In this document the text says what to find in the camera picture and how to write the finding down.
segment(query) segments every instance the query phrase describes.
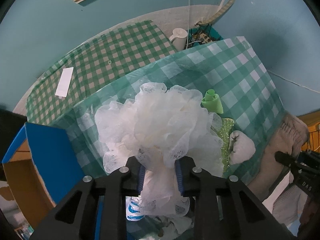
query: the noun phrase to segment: white card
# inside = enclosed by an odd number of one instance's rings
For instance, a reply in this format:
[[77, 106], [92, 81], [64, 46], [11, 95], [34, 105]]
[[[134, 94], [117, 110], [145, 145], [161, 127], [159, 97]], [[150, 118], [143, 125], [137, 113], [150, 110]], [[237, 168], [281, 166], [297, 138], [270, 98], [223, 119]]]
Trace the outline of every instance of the white card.
[[66, 97], [71, 82], [73, 67], [64, 68], [57, 86], [55, 95], [60, 97]]

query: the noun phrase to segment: green glittery sponge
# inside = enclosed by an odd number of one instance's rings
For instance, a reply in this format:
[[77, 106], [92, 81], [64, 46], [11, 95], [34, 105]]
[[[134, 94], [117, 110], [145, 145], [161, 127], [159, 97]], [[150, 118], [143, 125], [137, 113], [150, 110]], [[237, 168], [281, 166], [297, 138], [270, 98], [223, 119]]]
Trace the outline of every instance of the green glittery sponge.
[[222, 163], [224, 165], [223, 172], [229, 168], [229, 138], [233, 132], [235, 120], [231, 118], [222, 118], [222, 127], [220, 131], [216, 131], [217, 135], [223, 140], [223, 146], [221, 148]]

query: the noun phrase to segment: green checkered tablecloth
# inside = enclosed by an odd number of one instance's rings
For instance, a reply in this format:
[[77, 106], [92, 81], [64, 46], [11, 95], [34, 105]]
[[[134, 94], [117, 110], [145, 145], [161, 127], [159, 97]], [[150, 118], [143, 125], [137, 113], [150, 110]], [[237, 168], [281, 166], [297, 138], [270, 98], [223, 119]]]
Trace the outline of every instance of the green checkered tablecloth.
[[[233, 173], [244, 183], [255, 177], [263, 150], [285, 111], [269, 74], [244, 37], [196, 46], [139, 68], [57, 118], [52, 125], [67, 131], [86, 174], [95, 178], [105, 175], [102, 158], [106, 146], [98, 140], [94, 121], [97, 109], [112, 100], [124, 103], [134, 98], [145, 82], [163, 82], [167, 88], [180, 85], [198, 89], [203, 95], [213, 88], [223, 104], [222, 117], [234, 119], [235, 130], [242, 130], [256, 146], [256, 153], [250, 160], [230, 166], [225, 175]], [[158, 240], [157, 234], [164, 225], [146, 217], [139, 222], [128, 222], [127, 226], [135, 239]], [[187, 230], [178, 239], [191, 239], [191, 236], [192, 230]]]
[[[27, 100], [29, 122], [49, 125], [97, 90], [176, 49], [150, 20], [103, 34], [82, 44], [50, 67]], [[68, 95], [55, 96], [63, 68], [74, 67]]]

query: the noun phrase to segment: blue wall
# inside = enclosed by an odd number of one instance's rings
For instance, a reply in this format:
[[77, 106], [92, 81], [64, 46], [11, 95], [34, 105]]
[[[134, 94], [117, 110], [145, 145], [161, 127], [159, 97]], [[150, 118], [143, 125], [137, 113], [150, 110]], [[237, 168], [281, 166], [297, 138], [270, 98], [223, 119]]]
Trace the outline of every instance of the blue wall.
[[[320, 27], [303, 0], [236, 0], [214, 27], [245, 36], [268, 70], [320, 91]], [[320, 108], [320, 94], [270, 76], [292, 114]]]
[[[219, 4], [221, 0], [191, 0]], [[52, 63], [125, 20], [188, 0], [17, 0], [0, 24], [0, 104], [12, 110]], [[245, 36], [267, 69], [320, 90], [320, 27], [302, 0], [236, 0], [215, 24], [223, 37]], [[320, 108], [320, 95], [271, 75], [295, 115]]]
[[[191, 0], [220, 4], [221, 0]], [[65, 53], [131, 18], [188, 0], [16, 0], [0, 24], [0, 105], [12, 110], [32, 83]]]

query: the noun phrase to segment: metal rivet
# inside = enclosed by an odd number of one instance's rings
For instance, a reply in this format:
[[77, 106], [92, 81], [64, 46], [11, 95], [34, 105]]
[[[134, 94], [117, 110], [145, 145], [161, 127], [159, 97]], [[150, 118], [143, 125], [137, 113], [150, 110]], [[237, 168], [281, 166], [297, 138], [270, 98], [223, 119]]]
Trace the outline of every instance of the metal rivet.
[[123, 167], [121, 167], [121, 168], [119, 169], [119, 171], [120, 171], [121, 173], [126, 173], [126, 172], [129, 171], [129, 168], [126, 167], [126, 166], [123, 166]]
[[231, 175], [231, 176], [229, 177], [229, 179], [230, 179], [230, 181], [232, 181], [232, 182], [237, 182], [237, 181], [239, 180], [236, 175]]
[[87, 176], [84, 176], [83, 179], [82, 179], [84, 182], [90, 182], [92, 180], [92, 177], [87, 175]]
[[201, 169], [200, 167], [193, 167], [193, 168], [192, 168], [192, 171], [193, 171], [194, 173], [200, 173], [200, 172], [202, 171], [202, 169]]

